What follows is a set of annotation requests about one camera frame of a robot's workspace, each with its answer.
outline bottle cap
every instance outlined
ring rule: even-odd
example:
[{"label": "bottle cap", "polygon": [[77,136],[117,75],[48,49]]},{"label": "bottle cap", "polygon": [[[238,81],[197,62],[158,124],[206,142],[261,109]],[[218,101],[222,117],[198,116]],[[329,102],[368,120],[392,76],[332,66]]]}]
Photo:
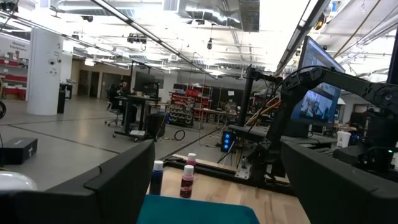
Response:
[{"label": "bottle cap", "polygon": [[195,153],[188,153],[188,161],[195,161],[197,155]]},{"label": "bottle cap", "polygon": [[184,175],[193,176],[193,165],[185,165],[185,167],[184,167]]},{"label": "bottle cap", "polygon": [[163,161],[155,161],[154,170],[162,171],[163,170]]}]

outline computer monitor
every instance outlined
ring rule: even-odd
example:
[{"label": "computer monitor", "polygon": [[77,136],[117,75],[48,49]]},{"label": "computer monitor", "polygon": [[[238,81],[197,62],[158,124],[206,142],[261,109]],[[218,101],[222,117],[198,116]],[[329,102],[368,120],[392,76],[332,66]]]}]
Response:
[{"label": "computer monitor", "polygon": [[[310,65],[334,67],[339,72],[345,72],[332,56],[326,53],[311,37],[306,36],[298,68]],[[303,100],[297,103],[291,118],[299,123],[331,126],[335,119],[339,96],[339,88],[321,83],[313,90],[308,91]]]}]

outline blue cloth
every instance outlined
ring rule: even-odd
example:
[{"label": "blue cloth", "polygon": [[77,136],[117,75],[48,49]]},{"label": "blue cloth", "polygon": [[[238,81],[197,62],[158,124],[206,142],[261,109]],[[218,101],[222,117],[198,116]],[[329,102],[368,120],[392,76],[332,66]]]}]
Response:
[{"label": "blue cloth", "polygon": [[259,224],[259,220],[242,205],[146,195],[137,223]]}]

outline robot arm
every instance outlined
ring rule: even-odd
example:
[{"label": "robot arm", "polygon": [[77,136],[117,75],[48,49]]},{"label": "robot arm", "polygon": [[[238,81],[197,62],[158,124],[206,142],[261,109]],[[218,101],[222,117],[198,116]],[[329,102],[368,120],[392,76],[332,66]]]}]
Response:
[{"label": "robot arm", "polygon": [[[281,106],[267,136],[259,143],[256,151],[249,156],[253,164],[275,164],[280,161],[280,138],[295,105],[303,99],[308,90],[321,83],[327,83],[358,95],[366,101],[386,111],[389,119],[398,115],[398,86],[369,81],[337,72],[334,68],[315,67],[287,77],[282,82]],[[284,170],[272,171],[274,175],[284,176]]]}]

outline gray floor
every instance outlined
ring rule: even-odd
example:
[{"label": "gray floor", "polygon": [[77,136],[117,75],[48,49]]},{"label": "gray floor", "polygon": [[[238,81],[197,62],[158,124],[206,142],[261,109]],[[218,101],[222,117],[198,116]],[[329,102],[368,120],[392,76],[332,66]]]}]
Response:
[{"label": "gray floor", "polygon": [[[6,168],[33,178],[41,190],[75,177],[137,144],[124,136],[112,138],[113,131],[118,128],[104,124],[105,119],[113,117],[106,111],[105,101],[75,98],[67,101],[64,114],[56,116],[32,116],[26,113],[26,102],[4,102],[7,114],[0,120],[3,140],[14,137],[39,139],[34,157],[23,165]],[[156,158],[173,153],[215,128],[212,124],[204,124],[199,131],[198,127],[196,123],[194,128],[184,128],[186,136],[181,141],[157,142]],[[165,137],[172,139],[179,129],[181,127],[167,126]]]}]

